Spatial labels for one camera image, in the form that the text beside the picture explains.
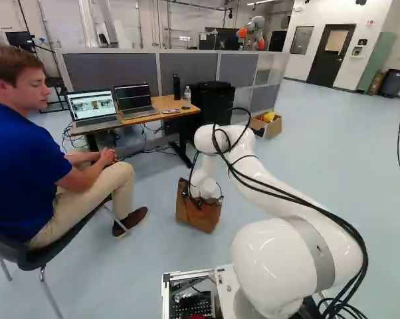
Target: brown hair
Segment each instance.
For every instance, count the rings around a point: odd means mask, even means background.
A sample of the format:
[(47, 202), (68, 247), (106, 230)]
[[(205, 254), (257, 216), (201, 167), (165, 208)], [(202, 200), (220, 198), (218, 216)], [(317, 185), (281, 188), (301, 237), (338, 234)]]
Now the brown hair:
[(11, 45), (0, 46), (0, 78), (15, 86), (17, 78), (26, 68), (44, 65), (34, 54)]

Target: white robotic arm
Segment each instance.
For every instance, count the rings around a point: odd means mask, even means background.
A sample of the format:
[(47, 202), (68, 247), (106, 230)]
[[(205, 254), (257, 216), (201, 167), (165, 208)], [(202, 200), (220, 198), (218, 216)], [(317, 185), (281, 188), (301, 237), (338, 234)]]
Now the white robotic arm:
[[(216, 126), (222, 150), (234, 145), (244, 126)], [(213, 176), (219, 156), (212, 142), (213, 125), (200, 127), (195, 146), (203, 153), (201, 167), (191, 177), (191, 194), (210, 198), (216, 188)], [(225, 154), (246, 177), (275, 186), (319, 206), (299, 191), (271, 175), (253, 153), (255, 138), (248, 129)], [(233, 266), (246, 297), (266, 318), (286, 319), (297, 312), (306, 296), (345, 284), (360, 270), (363, 253), (357, 241), (341, 226), (315, 209), (258, 192), (270, 191), (248, 178), (231, 175), (246, 199), (276, 215), (243, 227), (232, 244)]]

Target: laptop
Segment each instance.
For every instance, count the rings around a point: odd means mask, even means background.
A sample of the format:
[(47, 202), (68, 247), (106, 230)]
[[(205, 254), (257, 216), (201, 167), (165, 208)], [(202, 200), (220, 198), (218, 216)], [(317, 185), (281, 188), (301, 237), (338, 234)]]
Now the laptop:
[(113, 93), (124, 120), (159, 114), (151, 105), (147, 83), (114, 86)]
[(122, 123), (111, 90), (71, 92), (67, 94), (67, 102), (77, 128), (98, 130)]

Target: computer monitor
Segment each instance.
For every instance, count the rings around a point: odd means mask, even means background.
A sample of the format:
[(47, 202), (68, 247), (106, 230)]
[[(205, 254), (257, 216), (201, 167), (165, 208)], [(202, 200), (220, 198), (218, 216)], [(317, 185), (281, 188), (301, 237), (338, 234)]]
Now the computer monitor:
[(111, 90), (68, 93), (67, 101), (73, 120), (85, 120), (116, 113)]
[(9, 45), (34, 53), (35, 43), (28, 31), (6, 32)]
[(147, 83), (113, 87), (119, 111), (151, 106), (151, 93)]

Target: cubicle wall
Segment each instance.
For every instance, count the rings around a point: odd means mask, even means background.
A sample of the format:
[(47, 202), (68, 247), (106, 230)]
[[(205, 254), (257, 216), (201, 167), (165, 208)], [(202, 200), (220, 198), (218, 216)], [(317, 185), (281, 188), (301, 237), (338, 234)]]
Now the cubicle wall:
[(254, 51), (57, 49), (69, 91), (146, 81), (153, 96), (173, 94), (172, 74), (187, 84), (222, 80), (236, 89), (234, 106), (252, 113), (274, 108), (288, 54)]

